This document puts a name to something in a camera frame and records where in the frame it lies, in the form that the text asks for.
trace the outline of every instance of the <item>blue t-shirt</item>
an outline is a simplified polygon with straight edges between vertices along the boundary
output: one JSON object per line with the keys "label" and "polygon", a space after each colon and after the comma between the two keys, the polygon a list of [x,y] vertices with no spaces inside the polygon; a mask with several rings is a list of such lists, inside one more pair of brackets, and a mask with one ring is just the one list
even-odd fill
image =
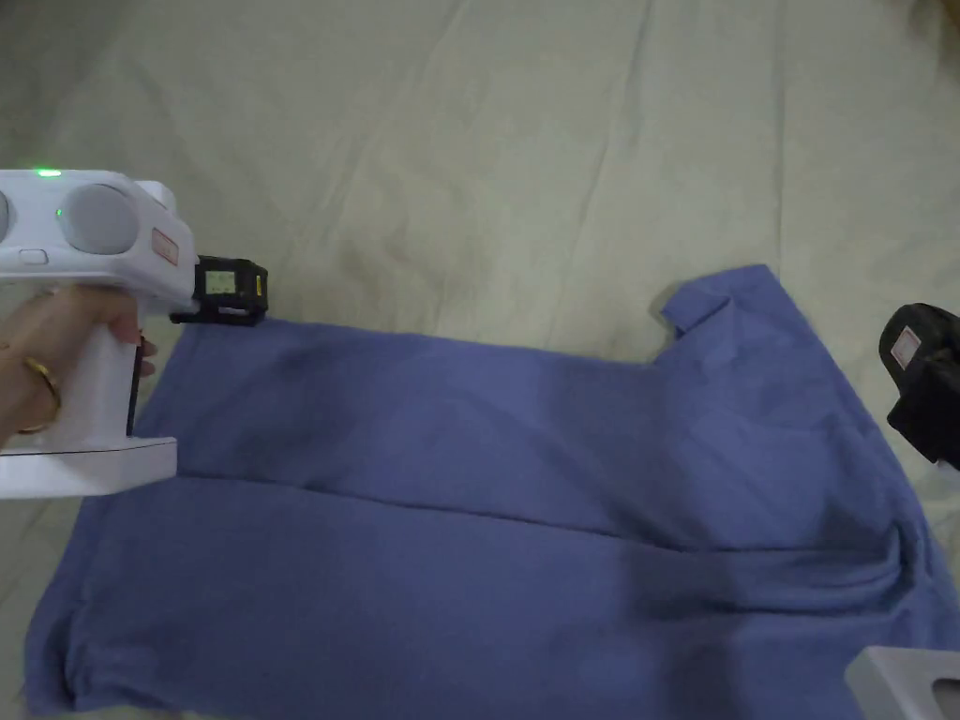
{"label": "blue t-shirt", "polygon": [[854,720],[865,646],[960,649],[916,497],[769,270],[664,315],[652,365],[188,328],[138,428],[180,476],[85,502],[31,707]]}

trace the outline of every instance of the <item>gold bracelet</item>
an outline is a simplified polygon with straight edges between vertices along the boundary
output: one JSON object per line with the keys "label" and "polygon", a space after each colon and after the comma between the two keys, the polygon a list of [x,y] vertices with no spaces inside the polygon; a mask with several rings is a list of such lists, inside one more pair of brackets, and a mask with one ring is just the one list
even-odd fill
{"label": "gold bracelet", "polygon": [[63,402],[60,398],[60,386],[57,384],[57,380],[54,379],[53,374],[47,369],[47,366],[37,362],[37,360],[32,357],[23,358],[23,365],[43,381],[43,384],[47,386],[47,390],[50,391],[50,397],[54,400],[54,415],[52,418],[40,425],[27,427],[17,432],[17,435],[35,435],[36,433],[43,432],[57,421]]}

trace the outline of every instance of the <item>wrist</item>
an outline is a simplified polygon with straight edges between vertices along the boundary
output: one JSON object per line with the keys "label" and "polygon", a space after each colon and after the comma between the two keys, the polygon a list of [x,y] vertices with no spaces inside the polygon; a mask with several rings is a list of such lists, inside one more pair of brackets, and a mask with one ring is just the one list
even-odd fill
{"label": "wrist", "polygon": [[19,430],[50,419],[53,400],[43,381],[9,350],[0,350],[0,389],[0,444]]}

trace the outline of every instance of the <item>circular speaker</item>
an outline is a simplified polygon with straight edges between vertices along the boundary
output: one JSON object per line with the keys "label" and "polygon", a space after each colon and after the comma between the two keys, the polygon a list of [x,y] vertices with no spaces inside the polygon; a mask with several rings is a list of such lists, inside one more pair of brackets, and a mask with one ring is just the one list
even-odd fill
{"label": "circular speaker", "polygon": [[140,221],[126,195],[107,185],[84,185],[63,201],[60,226],[81,252],[116,255],[133,247]]}

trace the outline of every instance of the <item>cream bedsheet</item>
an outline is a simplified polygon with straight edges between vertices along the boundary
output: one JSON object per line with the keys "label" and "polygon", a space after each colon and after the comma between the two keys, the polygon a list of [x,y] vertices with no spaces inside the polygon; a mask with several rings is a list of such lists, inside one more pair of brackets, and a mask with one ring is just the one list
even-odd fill
{"label": "cream bedsheet", "polygon": [[[38,165],[163,180],[295,320],[646,360],[673,283],[768,263],[879,420],[885,321],[960,309],[932,0],[0,0],[0,166]],[[0,717],[75,509],[0,505]]]}

